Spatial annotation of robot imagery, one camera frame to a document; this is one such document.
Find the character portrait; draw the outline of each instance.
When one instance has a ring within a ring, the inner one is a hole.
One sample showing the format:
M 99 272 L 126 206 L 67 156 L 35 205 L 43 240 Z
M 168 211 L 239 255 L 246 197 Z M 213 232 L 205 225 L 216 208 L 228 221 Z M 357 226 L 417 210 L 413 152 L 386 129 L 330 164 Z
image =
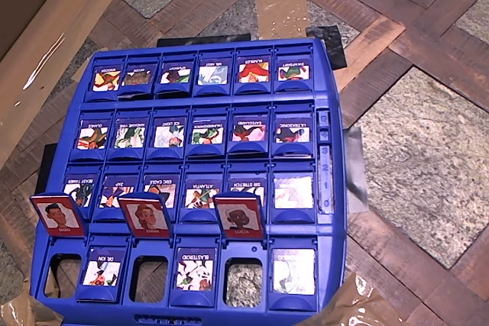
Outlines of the character portrait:
M 176 184 L 158 185 L 148 184 L 144 185 L 145 192 L 152 192 L 160 196 L 161 201 L 167 208 L 173 208 L 175 206 Z
M 309 142 L 309 128 L 279 127 L 276 138 L 277 143 L 307 143 Z
M 279 66 L 278 80 L 304 80 L 309 79 L 309 66 Z
M 199 86 L 213 86 L 228 82 L 228 66 L 201 66 L 199 68 Z
M 95 74 L 94 92 L 117 91 L 121 71 L 115 68 L 102 69 Z
M 248 124 L 239 121 L 232 132 L 232 141 L 264 141 L 267 125 Z
M 157 126 L 154 137 L 155 148 L 181 148 L 185 137 L 183 136 L 183 125 Z
M 168 229 L 163 212 L 151 203 L 126 206 L 135 229 Z
M 79 228 L 73 210 L 60 202 L 39 203 L 37 207 L 48 228 Z
M 260 230 L 257 213 L 249 209 L 245 204 L 220 204 L 218 205 L 218 210 L 225 230 Z
M 116 148 L 142 148 L 144 146 L 145 126 L 119 127 L 115 137 Z
M 76 147 L 81 150 L 104 149 L 108 127 L 82 128 Z
M 182 290 L 212 290 L 213 260 L 181 260 L 178 262 L 176 287 Z
M 239 82 L 240 83 L 256 83 L 268 82 L 270 71 L 268 70 L 269 63 L 249 63 L 240 64 L 239 66 Z
M 173 84 L 173 83 L 188 83 L 190 81 L 190 68 L 177 69 L 171 68 L 167 70 L 161 76 L 161 84 Z
M 187 189 L 185 208 L 187 209 L 213 209 L 212 197 L 219 194 L 219 189 Z
M 121 263 L 90 261 L 83 280 L 84 286 L 115 286 Z
M 119 208 L 117 198 L 134 191 L 134 186 L 105 186 L 102 191 L 100 208 Z
M 93 183 L 67 183 L 63 192 L 68 194 L 79 207 L 87 207 L 92 198 Z

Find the cartoon character illustration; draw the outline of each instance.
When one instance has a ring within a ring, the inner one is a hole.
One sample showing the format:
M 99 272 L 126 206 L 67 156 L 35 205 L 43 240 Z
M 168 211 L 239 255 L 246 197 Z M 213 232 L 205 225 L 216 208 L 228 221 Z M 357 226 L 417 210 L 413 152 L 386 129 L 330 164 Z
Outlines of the cartoon character illustration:
M 241 209 L 229 209 L 226 211 L 226 217 L 230 223 L 235 224 L 234 226 L 231 226 L 229 229 L 237 229 L 237 230 L 248 229 L 248 230 L 251 230 L 251 228 L 245 227 L 245 225 L 250 223 L 250 218 L 248 218 L 248 216 L 246 215 L 246 213 L 243 210 L 241 210 Z
M 280 69 L 279 72 L 281 80 L 301 80 L 303 77 L 300 76 L 300 73 L 307 73 L 307 68 L 304 66 L 291 66 L 287 71 Z
M 80 184 L 75 189 L 71 190 L 68 195 L 70 195 L 75 203 L 78 206 L 84 206 L 88 200 L 90 195 L 92 194 L 93 184 L 92 183 L 84 183 Z
M 246 64 L 239 72 L 240 82 L 268 82 L 268 63 Z
M 141 148 L 144 145 L 144 127 L 119 128 L 116 148 Z
M 203 132 L 194 131 L 192 135 L 192 144 L 213 144 L 219 136 L 219 128 L 205 129 Z
M 296 131 L 292 131 L 289 127 L 282 127 L 277 132 L 277 142 L 278 143 L 296 143 L 300 141 L 300 138 L 303 136 L 305 130 L 297 129 Z
M 66 225 L 66 216 L 61 211 L 60 204 L 49 204 L 44 210 L 47 213 L 46 216 L 56 222 L 57 228 L 69 228 Z
M 106 86 L 108 91 L 113 91 L 118 88 L 119 76 L 121 72 L 108 72 L 108 73 L 97 73 L 94 90 L 101 90 L 102 87 Z
M 103 149 L 107 140 L 107 133 L 102 133 L 100 127 L 93 129 L 93 133 L 89 137 L 81 137 L 78 139 L 78 148 L 85 149 Z
M 134 213 L 138 218 L 139 224 L 144 229 L 156 229 L 156 217 L 154 216 L 153 209 L 145 204 L 138 205 L 138 209 Z
M 183 290 L 212 289 L 212 261 L 188 260 L 179 261 L 176 276 L 176 287 Z
M 186 75 L 180 75 L 180 70 L 169 70 L 164 73 L 163 79 L 166 79 L 169 83 L 188 83 L 190 79 L 190 70 Z
M 251 126 L 246 128 L 244 125 L 235 125 L 235 129 L 232 132 L 233 141 L 250 141 L 250 135 L 255 131 L 255 134 L 253 134 L 253 137 L 251 138 L 251 141 L 262 141 L 265 139 L 265 125 L 260 125 L 260 126 Z

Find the brown cardboard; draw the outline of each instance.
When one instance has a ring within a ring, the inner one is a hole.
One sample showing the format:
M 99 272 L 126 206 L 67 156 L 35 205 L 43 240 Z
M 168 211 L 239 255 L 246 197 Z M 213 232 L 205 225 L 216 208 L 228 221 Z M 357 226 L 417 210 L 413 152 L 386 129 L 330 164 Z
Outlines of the brown cardboard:
M 46 0 L 0 61 L 0 167 L 110 1 Z
M 306 37 L 307 0 L 256 0 L 261 40 Z
M 408 326 L 397 311 L 361 276 L 351 274 L 317 315 L 297 326 Z

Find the wooden floor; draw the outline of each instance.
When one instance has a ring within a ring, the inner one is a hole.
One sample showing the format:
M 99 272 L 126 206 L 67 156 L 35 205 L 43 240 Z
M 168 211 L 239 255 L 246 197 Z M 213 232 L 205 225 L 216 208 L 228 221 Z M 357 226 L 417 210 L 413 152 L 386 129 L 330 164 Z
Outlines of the wooden floor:
M 113 49 L 154 46 L 162 35 L 195 37 L 236 1 L 173 0 L 147 20 L 114 0 L 90 38 Z M 349 67 L 336 74 L 346 127 L 412 66 L 489 111 L 489 44 L 453 25 L 477 0 L 311 1 L 361 32 L 346 48 Z M 0 170 L 0 235 L 26 275 L 36 223 L 28 196 L 75 88 L 41 109 Z M 447 270 L 375 210 L 352 215 L 348 225 L 348 270 L 374 282 L 412 325 L 489 324 L 489 229 Z

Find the boy cartoon face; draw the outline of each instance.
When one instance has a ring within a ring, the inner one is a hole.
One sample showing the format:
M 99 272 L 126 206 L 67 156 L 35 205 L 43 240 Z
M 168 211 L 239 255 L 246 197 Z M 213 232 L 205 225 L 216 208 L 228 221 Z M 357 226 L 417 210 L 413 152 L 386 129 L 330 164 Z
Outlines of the boy cartoon face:
M 232 209 L 228 212 L 228 221 L 236 224 L 238 229 L 243 229 L 245 225 L 250 222 L 250 218 L 248 218 L 245 212 L 241 209 Z
M 46 207 L 47 217 L 54 220 L 58 224 L 58 228 L 67 228 L 66 216 L 61 211 L 58 204 L 51 204 Z

